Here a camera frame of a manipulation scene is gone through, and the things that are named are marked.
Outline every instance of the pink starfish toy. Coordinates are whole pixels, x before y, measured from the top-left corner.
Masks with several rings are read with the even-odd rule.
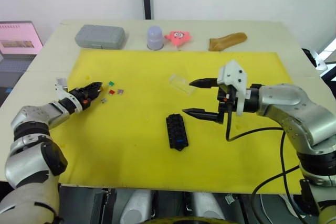
[[[165,35],[164,37],[170,40],[170,42],[177,47],[183,45],[191,39],[188,31],[171,31],[169,35]]]

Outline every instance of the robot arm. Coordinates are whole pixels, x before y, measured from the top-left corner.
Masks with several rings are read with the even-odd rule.
[[[14,142],[5,166],[14,190],[0,203],[0,223],[60,223],[58,178],[67,167],[49,130],[74,112],[87,109],[101,91],[101,82],[67,92],[59,79],[59,101],[25,106],[12,121]]]
[[[219,76],[195,80],[199,88],[219,87],[218,113],[185,109],[188,115],[223,123],[224,113],[257,113],[278,122],[297,151],[305,179],[300,181],[309,214],[320,215],[321,223],[336,221],[336,116],[311,102],[307,94],[291,84],[246,89],[246,74],[235,61],[219,71]]]

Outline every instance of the white table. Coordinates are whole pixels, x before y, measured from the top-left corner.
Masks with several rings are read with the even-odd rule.
[[[185,51],[207,51],[209,38],[243,31],[248,36],[247,41],[229,47],[225,51],[276,52],[293,83],[302,87],[312,101],[336,114],[336,101],[331,91],[281,23],[199,20],[64,20],[0,107],[0,180],[6,180],[4,166],[9,147],[13,142],[11,120],[22,106],[39,106],[57,99],[54,88],[55,78],[69,76],[80,51],[75,43],[75,35],[84,24],[123,27],[127,34],[123,50],[149,50],[146,45],[146,32],[153,25],[160,26],[164,34],[172,30],[189,31],[193,39],[181,48]],[[168,44],[162,50],[176,49]]]

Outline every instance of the yellow mat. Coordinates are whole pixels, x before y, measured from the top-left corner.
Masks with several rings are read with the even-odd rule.
[[[172,74],[188,81],[217,77],[226,62],[236,59],[251,83],[290,83],[276,53],[270,52],[147,52],[83,50],[68,85],[104,82],[92,106],[53,129],[51,134],[68,160],[61,175],[65,184],[250,193],[263,180],[281,172],[281,131],[264,131],[226,142],[225,124],[184,114],[186,108],[217,112],[217,88],[196,89],[187,96],[169,84]],[[108,95],[108,82],[115,91]],[[103,104],[100,99],[108,101]],[[182,114],[189,147],[170,149],[165,118]],[[244,113],[233,116],[231,136],[259,127],[277,126],[270,119]],[[286,168],[298,164],[295,150],[285,142]],[[288,175],[298,193],[299,171]],[[261,192],[284,193],[282,179]]]

